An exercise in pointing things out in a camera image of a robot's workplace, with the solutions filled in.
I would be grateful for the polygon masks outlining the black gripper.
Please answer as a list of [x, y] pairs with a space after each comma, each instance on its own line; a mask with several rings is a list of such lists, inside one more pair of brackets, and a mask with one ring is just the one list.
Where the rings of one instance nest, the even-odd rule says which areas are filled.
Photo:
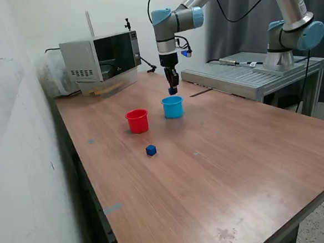
[[178, 93], [177, 86], [179, 85], [179, 75], [174, 68], [179, 60], [177, 53], [170, 53], [170, 54], [159, 54], [160, 65], [164, 67], [164, 72], [166, 76], [166, 80], [170, 84], [169, 86], [169, 93], [176, 94]]

